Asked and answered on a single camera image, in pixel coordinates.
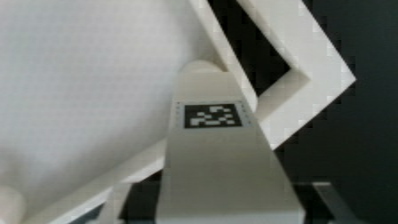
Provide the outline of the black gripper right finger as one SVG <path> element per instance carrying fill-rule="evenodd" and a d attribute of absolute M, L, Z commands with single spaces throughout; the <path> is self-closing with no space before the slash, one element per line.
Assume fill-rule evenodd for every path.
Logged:
<path fill-rule="evenodd" d="M 331 182 L 295 182 L 304 224 L 363 224 Z"/>

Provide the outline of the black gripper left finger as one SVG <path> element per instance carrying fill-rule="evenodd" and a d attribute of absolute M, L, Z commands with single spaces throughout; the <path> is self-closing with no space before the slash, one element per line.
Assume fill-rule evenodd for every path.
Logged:
<path fill-rule="evenodd" d="M 114 186 L 100 212 L 100 224 L 157 224 L 162 174 Z"/>

